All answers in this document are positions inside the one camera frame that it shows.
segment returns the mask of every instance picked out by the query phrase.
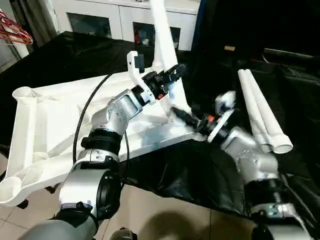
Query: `white cabinet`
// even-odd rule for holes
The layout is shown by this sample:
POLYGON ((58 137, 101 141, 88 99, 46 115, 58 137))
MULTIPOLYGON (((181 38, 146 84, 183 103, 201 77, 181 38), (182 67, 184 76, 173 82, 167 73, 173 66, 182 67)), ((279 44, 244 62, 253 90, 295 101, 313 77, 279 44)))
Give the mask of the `white cabinet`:
MULTIPOLYGON (((179 50, 190 50, 197 16, 167 11, 172 39, 179 50)), ((154 45, 154 21, 150 9, 120 6, 123 40, 154 45)))
MULTIPOLYGON (((165 0, 172 39, 190 50, 200 0, 165 0)), ((53 0, 61 32, 71 31, 153 46, 150 4, 135 0, 53 0)))
POLYGON ((118 5, 79 0, 53 2, 61 32, 123 39, 118 5))

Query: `white pipe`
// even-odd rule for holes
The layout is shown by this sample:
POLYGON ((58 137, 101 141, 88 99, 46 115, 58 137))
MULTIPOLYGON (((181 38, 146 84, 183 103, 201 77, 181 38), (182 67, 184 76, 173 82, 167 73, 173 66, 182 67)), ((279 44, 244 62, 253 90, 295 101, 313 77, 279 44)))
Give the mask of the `white pipe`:
POLYGON ((238 71, 238 76, 240 79, 246 109, 249 115, 252 133, 257 142, 260 144, 261 149, 264 152, 270 152, 272 150, 272 146, 269 143, 269 135, 265 127, 264 120, 260 114, 259 107, 256 103, 254 93, 251 90, 248 76, 243 69, 238 71))
POLYGON ((157 73, 160 73, 164 70, 164 67, 162 66, 162 63, 161 63, 161 50, 160 50, 158 34, 155 35, 154 58, 153 58, 151 70, 156 71, 157 73))
POLYGON ((245 70, 250 88, 253 92, 255 101, 260 109, 265 128, 270 136, 270 143, 276 154, 284 154, 292 150, 293 144, 289 137, 282 131, 274 113, 272 112, 265 96, 261 92, 254 76, 249 69, 245 70))
MULTIPOLYGON (((178 64, 178 60, 168 24, 165 1, 150 0, 150 6, 157 39, 156 44, 158 45, 155 46, 155 53, 157 54, 156 57, 159 56, 159 53, 157 52, 159 50, 162 66, 165 71, 168 71, 174 65, 178 64)), ((179 79, 175 84, 171 84, 169 86, 169 97, 172 105, 175 105, 187 112, 191 112, 191 109, 187 104, 185 90, 181 79, 179 79)))

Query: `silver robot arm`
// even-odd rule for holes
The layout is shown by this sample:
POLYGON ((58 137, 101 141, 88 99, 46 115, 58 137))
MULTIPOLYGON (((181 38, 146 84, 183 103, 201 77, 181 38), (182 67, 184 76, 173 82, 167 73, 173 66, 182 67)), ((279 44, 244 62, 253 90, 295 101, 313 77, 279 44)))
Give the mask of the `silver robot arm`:
POLYGON ((178 64, 141 78, 141 57, 137 52, 127 56, 130 77, 137 85, 118 94, 92 116, 92 130, 81 142, 84 150, 60 190, 59 213, 27 231, 21 240, 92 240, 102 221, 119 209, 122 188, 118 154, 129 120, 143 106, 165 96, 168 86, 186 70, 178 64))
POLYGON ((172 111, 196 132, 207 136, 209 143, 220 143, 220 148, 233 158, 243 180, 245 208, 257 224, 253 240, 312 239, 279 179, 275 156, 263 152, 255 138, 240 127, 226 128, 233 109, 227 109, 217 120, 209 115, 198 119, 174 107, 172 111))

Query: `tiled floor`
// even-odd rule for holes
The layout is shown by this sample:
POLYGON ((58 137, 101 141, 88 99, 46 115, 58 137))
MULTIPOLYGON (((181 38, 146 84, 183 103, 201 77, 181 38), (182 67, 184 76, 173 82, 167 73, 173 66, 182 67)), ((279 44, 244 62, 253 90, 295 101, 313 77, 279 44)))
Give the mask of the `tiled floor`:
MULTIPOLYGON (((59 191, 39 190, 29 197, 29 206, 0 208, 0 239, 16 240, 27 229, 51 218, 58 210, 59 191)), ((109 240, 121 227, 131 229, 139 240, 246 240, 253 224, 174 198, 125 186, 121 207, 111 220, 105 220, 95 238, 109 240)))

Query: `cabinet door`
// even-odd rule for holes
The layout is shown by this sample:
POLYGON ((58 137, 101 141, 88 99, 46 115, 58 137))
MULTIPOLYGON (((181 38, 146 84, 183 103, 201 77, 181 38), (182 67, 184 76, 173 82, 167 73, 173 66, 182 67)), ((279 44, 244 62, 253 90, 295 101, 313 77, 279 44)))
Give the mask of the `cabinet door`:
POLYGON ((119 6, 81 0, 54 0, 60 30, 123 39, 119 6))
MULTIPOLYGON (((179 50, 191 50, 196 15, 167 11, 174 45, 179 50)), ((123 40, 154 45, 155 29, 150 9, 120 6, 123 40)))

